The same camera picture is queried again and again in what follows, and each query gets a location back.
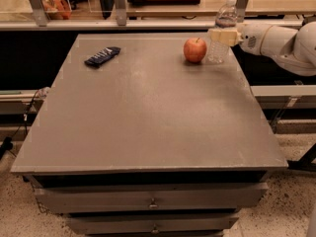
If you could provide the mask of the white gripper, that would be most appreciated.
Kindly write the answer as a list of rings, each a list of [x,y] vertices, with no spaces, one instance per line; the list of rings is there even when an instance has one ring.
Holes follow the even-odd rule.
[[[260,55],[265,35],[271,27],[268,24],[240,24],[237,29],[210,29],[209,36],[211,40],[228,46],[239,43],[243,51]]]

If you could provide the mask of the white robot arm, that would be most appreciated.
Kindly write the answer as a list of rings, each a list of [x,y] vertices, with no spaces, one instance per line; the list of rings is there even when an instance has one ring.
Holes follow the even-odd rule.
[[[272,24],[238,23],[208,30],[211,40],[239,45],[245,52],[272,59],[279,67],[300,76],[316,75],[316,23],[299,30]]]

